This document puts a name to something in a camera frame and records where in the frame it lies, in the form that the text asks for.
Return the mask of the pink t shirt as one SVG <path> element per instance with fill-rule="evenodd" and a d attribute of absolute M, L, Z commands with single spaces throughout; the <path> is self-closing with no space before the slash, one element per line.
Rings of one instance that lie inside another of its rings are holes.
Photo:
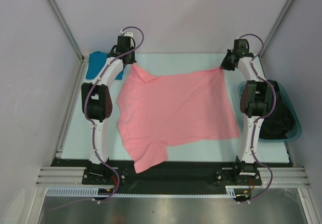
<path fill-rule="evenodd" d="M 133 65 L 117 103 L 119 133 L 136 173 L 166 161 L 170 146 L 240 136 L 220 68 L 153 76 Z"/>

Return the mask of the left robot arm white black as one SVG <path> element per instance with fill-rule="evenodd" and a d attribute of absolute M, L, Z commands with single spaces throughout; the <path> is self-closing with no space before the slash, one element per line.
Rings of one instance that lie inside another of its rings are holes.
<path fill-rule="evenodd" d="M 110 88 L 113 82 L 121 79 L 126 65 L 136 62 L 135 52 L 121 58 L 136 46 L 132 32 L 121 33 L 117 44 L 110 53 L 90 54 L 85 81 L 81 86 L 82 111 L 91 126 L 92 153 L 89 161 L 99 165 L 109 158 L 107 148 L 108 118 L 112 114 L 113 103 Z"/>

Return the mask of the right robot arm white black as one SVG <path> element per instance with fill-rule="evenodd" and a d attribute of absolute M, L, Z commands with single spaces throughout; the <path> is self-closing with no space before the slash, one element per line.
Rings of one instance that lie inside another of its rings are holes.
<path fill-rule="evenodd" d="M 256 69 L 256 58 L 258 56 L 250 52 L 247 39 L 241 36 L 234 40 L 233 49 L 227 51 L 220 66 L 223 70 L 238 69 L 245 79 L 239 105 L 244 120 L 242 143 L 232 169 L 217 171 L 217 183 L 220 185 L 262 184 L 257 170 L 257 166 L 262 164 L 256 152 L 264 119 L 275 109 L 276 92 L 272 83 Z"/>

